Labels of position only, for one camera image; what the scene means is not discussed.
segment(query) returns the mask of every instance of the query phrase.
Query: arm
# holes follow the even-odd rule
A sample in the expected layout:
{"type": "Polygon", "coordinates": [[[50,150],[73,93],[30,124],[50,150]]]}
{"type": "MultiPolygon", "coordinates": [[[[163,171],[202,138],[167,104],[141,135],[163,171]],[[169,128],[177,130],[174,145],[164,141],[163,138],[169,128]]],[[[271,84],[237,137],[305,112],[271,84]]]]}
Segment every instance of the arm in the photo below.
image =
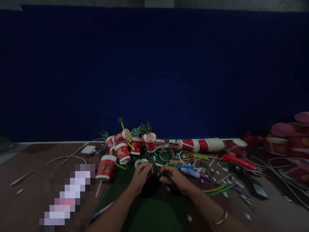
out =
{"type": "Polygon", "coordinates": [[[120,231],[133,200],[141,193],[151,173],[153,173],[152,164],[148,165],[148,162],[145,162],[138,165],[128,188],[89,226],[87,232],[120,231]]]}
{"type": "MultiPolygon", "coordinates": [[[[249,231],[243,224],[241,224],[230,213],[225,221],[216,227],[212,226],[211,222],[217,223],[223,219],[224,209],[218,205],[213,199],[208,197],[205,193],[202,200],[202,190],[191,183],[183,174],[180,173],[175,167],[163,166],[161,172],[168,172],[169,176],[173,179],[177,188],[182,194],[191,198],[195,206],[199,209],[205,220],[209,223],[214,232],[227,232],[227,231],[249,231]]],[[[162,182],[167,190],[170,191],[169,185],[173,185],[166,177],[161,177],[162,182]]]]}

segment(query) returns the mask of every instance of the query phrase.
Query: pink cup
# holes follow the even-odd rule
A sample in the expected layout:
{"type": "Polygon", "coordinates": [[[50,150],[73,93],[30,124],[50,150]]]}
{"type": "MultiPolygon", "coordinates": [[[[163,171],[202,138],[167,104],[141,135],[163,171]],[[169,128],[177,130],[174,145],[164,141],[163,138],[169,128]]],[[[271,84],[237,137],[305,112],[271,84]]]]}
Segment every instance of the pink cup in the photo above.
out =
{"type": "Polygon", "coordinates": [[[134,147],[134,150],[131,149],[130,153],[133,154],[133,155],[140,155],[141,154],[142,145],[143,145],[142,138],[132,137],[132,147],[134,147]]]}
{"type": "Polygon", "coordinates": [[[114,143],[113,143],[113,138],[115,137],[115,135],[109,136],[106,139],[106,146],[108,146],[109,151],[112,151],[114,149],[114,143]]]}
{"type": "Polygon", "coordinates": [[[155,133],[150,133],[148,134],[148,138],[147,139],[147,135],[143,135],[144,137],[144,141],[145,141],[145,146],[146,146],[146,150],[151,153],[151,152],[155,152],[155,139],[156,139],[156,134],[155,133]]]}
{"type": "Polygon", "coordinates": [[[131,132],[128,129],[124,129],[119,134],[115,135],[113,138],[113,143],[118,144],[122,142],[127,142],[132,139],[131,132]]]}
{"type": "Polygon", "coordinates": [[[121,165],[129,162],[131,160],[128,146],[126,143],[120,143],[115,147],[117,158],[121,165]]]}

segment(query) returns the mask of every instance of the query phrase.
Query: black scissors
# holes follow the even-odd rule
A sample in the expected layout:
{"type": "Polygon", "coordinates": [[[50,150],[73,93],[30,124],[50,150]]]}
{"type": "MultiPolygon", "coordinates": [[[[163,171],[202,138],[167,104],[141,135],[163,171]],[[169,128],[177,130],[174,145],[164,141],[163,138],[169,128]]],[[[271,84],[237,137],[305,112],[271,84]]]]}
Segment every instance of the black scissors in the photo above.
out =
{"type": "Polygon", "coordinates": [[[171,190],[177,190],[177,187],[176,187],[175,182],[171,179],[171,177],[168,175],[168,173],[166,173],[166,172],[162,173],[162,172],[160,171],[160,168],[155,164],[154,160],[151,158],[150,155],[149,155],[149,158],[150,158],[151,161],[154,163],[154,166],[157,168],[157,170],[159,171],[159,173],[160,173],[162,176],[168,178],[168,179],[173,183],[173,186],[171,186],[171,190]]]}

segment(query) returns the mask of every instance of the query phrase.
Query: gold bangle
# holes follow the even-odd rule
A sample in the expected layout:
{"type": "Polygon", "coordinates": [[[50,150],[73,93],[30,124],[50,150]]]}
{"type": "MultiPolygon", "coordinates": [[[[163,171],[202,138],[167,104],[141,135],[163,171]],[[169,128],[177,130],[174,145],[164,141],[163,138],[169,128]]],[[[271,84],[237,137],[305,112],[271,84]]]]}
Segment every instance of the gold bangle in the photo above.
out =
{"type": "Polygon", "coordinates": [[[197,209],[200,208],[200,205],[201,205],[201,201],[202,201],[202,199],[203,199],[203,196],[204,196],[204,192],[203,192],[203,190],[202,190],[202,195],[201,195],[201,198],[200,198],[200,200],[199,200],[199,204],[197,205],[197,209]]]}
{"type": "Polygon", "coordinates": [[[211,222],[211,224],[212,224],[214,227],[221,225],[221,224],[225,221],[225,219],[228,217],[228,212],[226,211],[225,208],[223,208],[223,209],[224,209],[224,216],[223,216],[223,219],[222,219],[221,221],[217,222],[217,223],[211,222]]]}

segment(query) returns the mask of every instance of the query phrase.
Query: wire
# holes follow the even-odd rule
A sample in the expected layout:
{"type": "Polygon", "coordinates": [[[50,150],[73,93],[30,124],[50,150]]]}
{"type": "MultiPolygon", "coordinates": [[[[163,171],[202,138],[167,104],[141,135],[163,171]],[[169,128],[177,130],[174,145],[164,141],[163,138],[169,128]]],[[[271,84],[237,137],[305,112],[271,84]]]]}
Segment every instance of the wire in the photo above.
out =
{"type": "Polygon", "coordinates": [[[210,190],[203,190],[203,192],[216,192],[216,191],[218,191],[220,189],[223,189],[224,187],[226,187],[226,185],[221,185],[218,188],[214,188],[214,189],[210,189],[210,190]]]}
{"type": "Polygon", "coordinates": [[[193,158],[194,158],[194,163],[193,164],[186,164],[185,162],[183,162],[183,160],[181,159],[181,156],[179,156],[179,160],[180,160],[180,162],[183,164],[183,165],[186,165],[186,166],[191,166],[191,167],[194,167],[195,166],[195,164],[196,164],[196,157],[190,152],[190,151],[186,151],[186,150],[182,150],[180,153],[182,153],[182,152],[187,152],[187,153],[189,153],[193,158]]]}
{"type": "MultiPolygon", "coordinates": [[[[260,164],[253,163],[252,161],[250,161],[250,160],[248,160],[248,159],[246,158],[246,155],[251,156],[251,157],[253,157],[253,158],[255,158],[255,159],[261,161],[259,158],[256,158],[255,156],[252,156],[252,155],[249,155],[249,154],[244,154],[243,157],[244,157],[244,159],[245,159],[246,161],[248,161],[248,162],[254,164],[255,166],[259,166],[259,167],[262,167],[262,168],[269,168],[269,166],[263,166],[263,165],[260,165],[260,164]]],[[[276,167],[273,167],[273,168],[285,168],[285,167],[288,167],[288,166],[290,166],[290,165],[276,166],[276,167]]]]}
{"type": "MultiPolygon", "coordinates": [[[[87,144],[89,144],[89,143],[91,143],[91,142],[93,142],[93,141],[95,141],[95,140],[92,140],[92,141],[90,141],[90,142],[85,143],[85,144],[82,145],[80,148],[78,148],[76,152],[78,152],[78,151],[79,151],[80,149],[82,149],[84,146],[86,146],[87,144]]],[[[63,161],[61,164],[64,164],[70,157],[72,157],[73,155],[75,155],[76,152],[74,152],[74,153],[73,153],[72,155],[70,155],[70,156],[65,156],[65,157],[67,157],[67,159],[66,159],[65,161],[63,161]]]]}
{"type": "Polygon", "coordinates": [[[117,163],[115,163],[115,165],[116,165],[117,167],[123,169],[123,170],[126,170],[124,167],[122,167],[121,165],[119,165],[119,164],[117,164],[117,163]]]}
{"type": "Polygon", "coordinates": [[[181,167],[194,170],[195,172],[196,172],[196,170],[197,170],[197,169],[195,169],[195,168],[193,168],[193,167],[184,166],[184,165],[177,165],[177,166],[175,166],[175,168],[181,168],[181,167]]]}
{"type": "Polygon", "coordinates": [[[294,185],[289,179],[287,179],[286,177],[284,177],[284,176],[281,176],[280,174],[278,174],[276,171],[275,171],[275,169],[274,168],[276,168],[276,167],[273,167],[273,166],[271,166],[271,164],[270,164],[270,162],[272,161],[272,160],[278,160],[278,159],[293,159],[293,160],[308,160],[308,159],[302,159],[302,158],[296,158],[296,157],[278,157],[278,158],[272,158],[272,159],[269,159],[268,160],[268,164],[267,163],[265,163],[264,161],[262,161],[262,160],[260,160],[259,158],[257,158],[257,157],[254,157],[254,158],[256,158],[257,160],[259,160],[260,162],[262,162],[263,164],[265,164],[270,170],[272,170],[279,178],[280,178],[280,180],[282,180],[283,181],[283,183],[289,188],[289,190],[294,194],[294,196],[309,210],[309,206],[306,204],[306,203],[304,203],[300,198],[299,198],[299,196],[291,189],[291,187],[288,185],[288,184],[290,184],[290,185],[292,185],[292,186],[294,186],[295,188],[297,188],[298,190],[300,190],[303,194],[305,194],[305,196],[307,196],[307,193],[304,191],[304,190],[302,190],[301,188],[299,188],[299,187],[297,187],[296,185],[294,185]]]}
{"type": "MultiPolygon", "coordinates": [[[[203,177],[203,178],[206,179],[208,182],[213,183],[213,181],[212,181],[210,178],[208,178],[208,177],[206,177],[206,176],[203,176],[202,174],[200,174],[200,177],[203,177]]],[[[245,192],[241,191],[240,189],[238,189],[238,188],[236,188],[236,187],[233,187],[232,189],[233,189],[234,191],[238,192],[239,194],[242,194],[242,195],[246,196],[247,198],[251,199],[251,196],[250,196],[250,195],[246,194],[245,192]]]]}
{"type": "Polygon", "coordinates": [[[52,161],[49,161],[48,163],[46,163],[46,164],[49,164],[49,163],[51,163],[51,162],[54,162],[54,161],[56,161],[56,160],[59,160],[59,159],[63,159],[63,158],[70,158],[70,157],[73,157],[73,158],[78,158],[78,159],[80,159],[80,160],[83,160],[84,162],[85,162],[85,164],[87,164],[87,162],[83,159],[83,158],[81,158],[81,157],[77,157],[77,156],[62,156],[62,157],[59,157],[59,158],[57,158],[57,159],[54,159],[54,160],[52,160],[52,161]]]}
{"type": "Polygon", "coordinates": [[[227,191],[227,190],[229,190],[229,189],[231,189],[231,188],[233,188],[233,187],[235,187],[235,186],[236,186],[236,184],[231,184],[230,186],[228,186],[228,187],[226,187],[226,188],[224,188],[224,189],[221,189],[221,190],[219,190],[219,191],[217,191],[217,192],[208,194],[208,196],[211,197],[211,196],[217,195],[217,194],[222,193],[222,192],[225,192],[225,191],[227,191]]]}
{"type": "Polygon", "coordinates": [[[107,146],[103,147],[102,149],[100,149],[100,152],[103,151],[105,148],[107,148],[107,146]]]}

